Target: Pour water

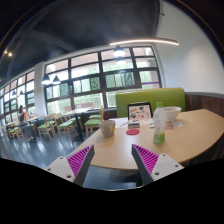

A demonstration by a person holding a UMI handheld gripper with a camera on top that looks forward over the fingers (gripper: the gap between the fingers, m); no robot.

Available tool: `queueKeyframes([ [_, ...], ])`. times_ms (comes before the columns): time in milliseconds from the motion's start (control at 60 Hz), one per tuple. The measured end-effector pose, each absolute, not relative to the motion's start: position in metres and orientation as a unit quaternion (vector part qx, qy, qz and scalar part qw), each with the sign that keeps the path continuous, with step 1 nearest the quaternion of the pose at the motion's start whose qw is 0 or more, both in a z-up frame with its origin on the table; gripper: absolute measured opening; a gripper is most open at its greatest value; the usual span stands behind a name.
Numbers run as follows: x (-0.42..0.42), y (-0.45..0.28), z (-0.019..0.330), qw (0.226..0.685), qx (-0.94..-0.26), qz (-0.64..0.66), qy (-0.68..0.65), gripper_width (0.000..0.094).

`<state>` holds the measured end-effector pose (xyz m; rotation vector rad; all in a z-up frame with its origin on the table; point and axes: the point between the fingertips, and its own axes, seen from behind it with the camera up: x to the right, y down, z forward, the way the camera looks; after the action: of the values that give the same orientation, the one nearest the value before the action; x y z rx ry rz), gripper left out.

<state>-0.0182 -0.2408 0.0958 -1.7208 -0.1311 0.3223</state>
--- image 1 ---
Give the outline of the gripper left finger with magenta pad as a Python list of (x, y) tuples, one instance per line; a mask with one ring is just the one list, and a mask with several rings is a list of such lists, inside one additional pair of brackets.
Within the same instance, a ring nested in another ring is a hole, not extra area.
[(46, 170), (76, 185), (82, 186), (94, 154), (94, 145), (89, 145), (80, 151), (72, 153), (68, 157), (58, 157)]

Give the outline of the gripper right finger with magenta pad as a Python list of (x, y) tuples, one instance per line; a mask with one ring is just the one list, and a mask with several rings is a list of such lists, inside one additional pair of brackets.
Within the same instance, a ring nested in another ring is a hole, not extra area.
[(183, 169), (168, 154), (156, 154), (142, 146), (132, 145), (132, 156), (137, 164), (144, 185)]

